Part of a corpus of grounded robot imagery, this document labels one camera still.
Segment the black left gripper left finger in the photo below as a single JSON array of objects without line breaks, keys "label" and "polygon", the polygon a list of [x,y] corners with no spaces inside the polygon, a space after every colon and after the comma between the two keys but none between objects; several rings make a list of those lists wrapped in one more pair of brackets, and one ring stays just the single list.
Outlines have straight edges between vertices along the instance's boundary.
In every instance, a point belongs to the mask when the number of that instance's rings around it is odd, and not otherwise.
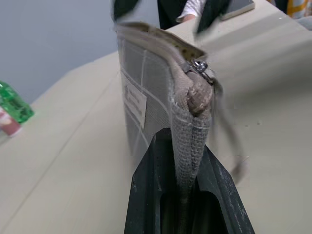
[{"label": "black left gripper left finger", "polygon": [[131,183],[124,233],[176,234],[178,198],[172,135],[157,132]]}]

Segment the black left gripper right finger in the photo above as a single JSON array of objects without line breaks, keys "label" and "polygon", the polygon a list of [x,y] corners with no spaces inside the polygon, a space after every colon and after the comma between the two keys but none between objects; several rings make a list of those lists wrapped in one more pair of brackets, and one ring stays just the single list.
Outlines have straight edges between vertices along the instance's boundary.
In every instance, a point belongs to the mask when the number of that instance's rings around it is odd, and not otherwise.
[{"label": "black left gripper right finger", "polygon": [[195,178],[188,233],[255,233],[231,175],[208,147]]}]

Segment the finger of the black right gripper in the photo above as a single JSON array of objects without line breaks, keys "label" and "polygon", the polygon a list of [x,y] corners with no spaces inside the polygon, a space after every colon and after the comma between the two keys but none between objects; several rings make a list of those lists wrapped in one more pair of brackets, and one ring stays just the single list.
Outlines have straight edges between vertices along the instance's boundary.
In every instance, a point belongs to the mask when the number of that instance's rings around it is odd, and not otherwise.
[{"label": "finger of the black right gripper", "polygon": [[114,0],[113,18],[120,19],[131,13],[141,0]]},{"label": "finger of the black right gripper", "polygon": [[207,0],[199,19],[196,34],[201,34],[208,30],[217,18],[226,13],[228,7],[229,0]]}]

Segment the person's bare hand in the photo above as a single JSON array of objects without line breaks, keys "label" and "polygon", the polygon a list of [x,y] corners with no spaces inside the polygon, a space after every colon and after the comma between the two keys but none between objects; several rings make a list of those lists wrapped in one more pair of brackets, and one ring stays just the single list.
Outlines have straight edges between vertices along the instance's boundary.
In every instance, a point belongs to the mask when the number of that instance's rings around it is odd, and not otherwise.
[{"label": "person's bare hand", "polygon": [[179,22],[179,23],[182,23],[182,22],[186,22],[186,21],[192,20],[194,18],[196,18],[196,15],[185,14],[185,15],[180,15],[179,17],[177,17],[176,21]]}]

